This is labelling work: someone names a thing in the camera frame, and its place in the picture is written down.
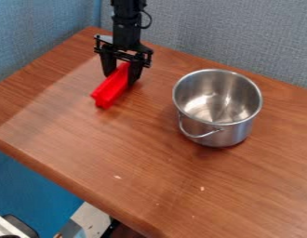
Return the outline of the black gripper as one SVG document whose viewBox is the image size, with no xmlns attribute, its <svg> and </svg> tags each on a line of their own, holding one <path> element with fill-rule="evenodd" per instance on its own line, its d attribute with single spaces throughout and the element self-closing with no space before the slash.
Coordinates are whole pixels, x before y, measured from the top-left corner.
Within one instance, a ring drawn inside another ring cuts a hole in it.
<svg viewBox="0 0 307 238">
<path fill-rule="evenodd" d="M 100 55 L 103 73 L 110 76 L 118 68 L 118 60 L 131 61 L 128 86 L 139 80 L 143 68 L 152 66 L 154 50 L 140 42 L 142 16 L 123 18 L 114 16 L 114 35 L 96 34 L 95 52 Z"/>
</svg>

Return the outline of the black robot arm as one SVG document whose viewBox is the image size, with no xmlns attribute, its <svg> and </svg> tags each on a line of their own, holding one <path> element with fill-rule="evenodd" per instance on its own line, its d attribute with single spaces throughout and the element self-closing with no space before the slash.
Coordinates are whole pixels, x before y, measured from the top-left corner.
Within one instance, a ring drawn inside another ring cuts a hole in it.
<svg viewBox="0 0 307 238">
<path fill-rule="evenodd" d="M 140 42 L 142 31 L 154 23 L 146 11 L 147 0 L 111 0 L 114 7 L 114 35 L 96 34 L 95 52 L 99 53 L 102 69 L 110 76 L 118 69 L 118 60 L 130 63 L 128 86 L 139 80 L 143 68 L 152 67 L 154 50 Z"/>
</svg>

